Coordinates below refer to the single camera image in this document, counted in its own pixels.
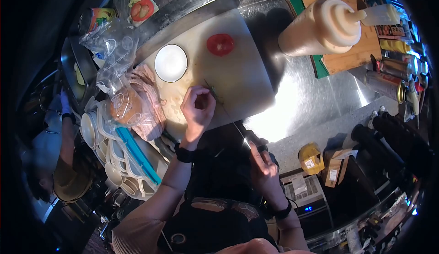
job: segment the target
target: stainless steel counter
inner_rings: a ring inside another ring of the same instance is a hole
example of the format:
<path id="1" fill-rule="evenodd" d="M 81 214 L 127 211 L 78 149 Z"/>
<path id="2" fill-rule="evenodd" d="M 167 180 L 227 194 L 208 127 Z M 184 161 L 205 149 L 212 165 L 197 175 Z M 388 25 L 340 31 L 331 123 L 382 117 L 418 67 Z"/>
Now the stainless steel counter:
<path id="1" fill-rule="evenodd" d="M 316 79 L 310 57 L 289 57 L 277 45 L 277 36 L 292 21 L 285 0 L 265 0 L 239 8 L 276 93 L 276 104 L 244 120 L 244 126 L 269 142 L 366 106 L 380 94 L 349 72 Z"/>
<path id="2" fill-rule="evenodd" d="M 276 93 L 272 108 L 244 120 L 258 137 L 278 141 L 381 96 L 349 72 L 317 80 L 308 56 L 284 55 L 277 37 L 293 19 L 285 0 L 173 0 L 137 29 L 141 47 L 136 62 L 189 28 L 233 8 L 244 17 Z"/>

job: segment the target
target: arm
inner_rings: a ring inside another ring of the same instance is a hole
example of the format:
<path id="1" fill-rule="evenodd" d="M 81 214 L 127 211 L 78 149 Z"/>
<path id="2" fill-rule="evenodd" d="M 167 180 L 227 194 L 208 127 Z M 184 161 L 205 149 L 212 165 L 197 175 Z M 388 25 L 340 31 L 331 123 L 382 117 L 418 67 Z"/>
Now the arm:
<path id="1" fill-rule="evenodd" d="M 198 109 L 195 101 L 198 104 L 199 99 L 203 98 L 206 100 L 206 106 Z M 215 105 L 215 99 L 209 89 L 199 85 L 187 90 L 180 106 L 187 122 L 187 129 L 180 143 L 181 148 L 196 150 L 201 136 L 213 117 Z M 141 216 L 166 221 L 171 218 L 189 183 L 191 169 L 192 163 L 180 162 L 174 155 L 157 192 L 125 219 Z"/>
<path id="2" fill-rule="evenodd" d="M 252 162 L 251 175 L 253 185 L 275 211 L 287 209 L 288 200 L 279 184 L 277 165 L 271 161 L 267 151 L 259 153 L 256 145 L 251 141 L 249 143 L 251 147 L 250 161 Z M 276 219 L 276 223 L 281 231 L 279 241 L 281 246 L 309 251 L 303 230 L 300 227 L 299 217 L 293 209 L 291 209 L 286 218 L 282 220 Z"/>
<path id="3" fill-rule="evenodd" d="M 64 89 L 61 89 L 62 114 L 71 113 L 69 98 Z M 70 117 L 62 120 L 61 127 L 61 150 L 59 157 L 68 165 L 73 166 L 73 151 L 75 149 L 75 137 L 73 135 L 73 124 Z"/>

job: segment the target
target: white cutting board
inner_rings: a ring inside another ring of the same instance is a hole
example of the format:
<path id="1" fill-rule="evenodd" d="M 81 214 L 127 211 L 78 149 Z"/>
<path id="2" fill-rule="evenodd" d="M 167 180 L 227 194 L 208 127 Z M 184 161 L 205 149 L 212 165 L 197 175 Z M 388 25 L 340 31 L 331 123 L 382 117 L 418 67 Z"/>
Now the white cutting board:
<path id="1" fill-rule="evenodd" d="M 211 54 L 206 48 L 207 39 L 219 33 L 229 34 L 234 40 L 233 51 L 223 57 Z M 163 106 L 168 120 L 166 129 L 176 139 L 183 137 L 187 127 L 180 110 L 184 94 L 190 86 L 206 85 L 204 80 L 215 87 L 231 117 L 217 105 L 208 129 L 261 113 L 274 103 L 265 66 L 238 9 L 206 20 L 167 44 L 177 44 L 188 57 L 187 70 L 180 80 L 168 83 L 155 76 L 160 98 L 167 101 Z M 144 61 L 154 72 L 157 53 L 158 50 Z"/>

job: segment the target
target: knife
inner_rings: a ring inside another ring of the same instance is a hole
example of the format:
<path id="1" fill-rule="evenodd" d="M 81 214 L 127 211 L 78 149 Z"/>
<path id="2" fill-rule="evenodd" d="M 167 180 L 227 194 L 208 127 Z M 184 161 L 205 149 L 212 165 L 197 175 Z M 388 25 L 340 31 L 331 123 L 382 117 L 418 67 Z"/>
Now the knife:
<path id="1" fill-rule="evenodd" d="M 245 145 L 250 148 L 250 144 L 247 141 L 247 139 L 244 137 L 244 135 L 241 133 L 241 130 L 239 130 L 238 126 L 236 126 L 235 122 L 232 120 L 232 118 L 230 117 L 230 114 L 227 112 L 227 110 L 224 108 L 224 105 L 222 105 L 222 103 L 220 102 L 220 100 L 218 99 L 217 94 L 215 93 L 215 89 L 209 85 L 209 83 L 207 83 L 206 80 L 204 80 L 207 84 L 207 86 L 209 87 L 210 93 L 212 94 L 213 98 L 217 101 L 217 104 L 221 105 L 221 108 L 224 110 L 224 112 L 226 113 L 227 117 L 229 118 L 230 122 L 233 123 L 233 125 L 235 126 L 236 130 L 238 130 L 239 134 L 242 136 L 242 138 L 244 139 L 244 143 Z"/>

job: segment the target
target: appliance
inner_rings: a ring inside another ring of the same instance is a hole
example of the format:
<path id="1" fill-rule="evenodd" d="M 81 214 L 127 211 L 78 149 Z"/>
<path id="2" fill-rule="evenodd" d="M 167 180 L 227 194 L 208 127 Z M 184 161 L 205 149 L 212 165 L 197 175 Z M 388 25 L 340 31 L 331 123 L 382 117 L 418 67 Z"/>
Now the appliance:
<path id="1" fill-rule="evenodd" d="M 334 223 L 331 210 L 317 176 L 310 175 L 305 177 L 306 191 L 298 195 L 294 194 L 293 183 L 290 181 L 294 176 L 288 176 L 282 180 L 289 181 L 284 183 L 285 195 L 297 204 L 295 211 L 299 216 L 305 239 L 332 229 Z"/>

